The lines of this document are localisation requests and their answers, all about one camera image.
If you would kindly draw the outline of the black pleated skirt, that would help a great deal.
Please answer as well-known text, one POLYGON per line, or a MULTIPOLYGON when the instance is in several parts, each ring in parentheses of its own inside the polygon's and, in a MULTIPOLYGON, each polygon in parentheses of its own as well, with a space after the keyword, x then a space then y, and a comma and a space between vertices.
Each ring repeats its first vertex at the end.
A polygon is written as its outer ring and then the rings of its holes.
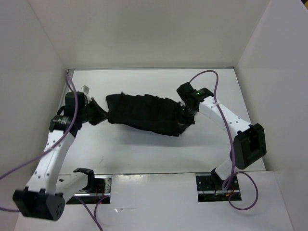
POLYGON ((139 130, 178 137, 179 102, 149 94, 131 96, 124 93, 106 96, 108 122, 124 124, 139 130))

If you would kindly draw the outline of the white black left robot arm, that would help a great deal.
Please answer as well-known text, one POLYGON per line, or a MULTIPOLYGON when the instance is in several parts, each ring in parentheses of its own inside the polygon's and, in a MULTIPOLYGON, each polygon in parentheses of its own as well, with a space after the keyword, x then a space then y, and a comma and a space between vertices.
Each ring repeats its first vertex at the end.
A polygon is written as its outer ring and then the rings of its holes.
POLYGON ((13 201, 24 217, 57 221, 66 202, 77 192, 104 192, 104 181, 96 178, 92 169, 79 167, 60 176, 66 154, 82 125, 95 126, 107 119, 107 112, 88 93, 87 86, 67 93, 64 106, 51 120, 45 147, 48 153, 40 159, 25 188, 13 194, 13 201))

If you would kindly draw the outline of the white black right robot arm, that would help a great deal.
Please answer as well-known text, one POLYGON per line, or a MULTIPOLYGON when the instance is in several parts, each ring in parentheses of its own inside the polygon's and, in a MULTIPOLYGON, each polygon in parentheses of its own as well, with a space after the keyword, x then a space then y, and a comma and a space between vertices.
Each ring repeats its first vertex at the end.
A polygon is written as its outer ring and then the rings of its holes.
POLYGON ((185 118, 193 118, 196 113, 201 113, 230 135, 235 161, 232 161, 232 154, 229 154, 227 160, 211 171, 211 184, 214 188, 222 189, 227 185, 232 166, 237 173, 267 153, 264 128, 259 123, 252 125, 241 119, 215 100, 210 90, 196 90, 187 82, 178 87, 177 93, 182 100, 182 114, 185 118))

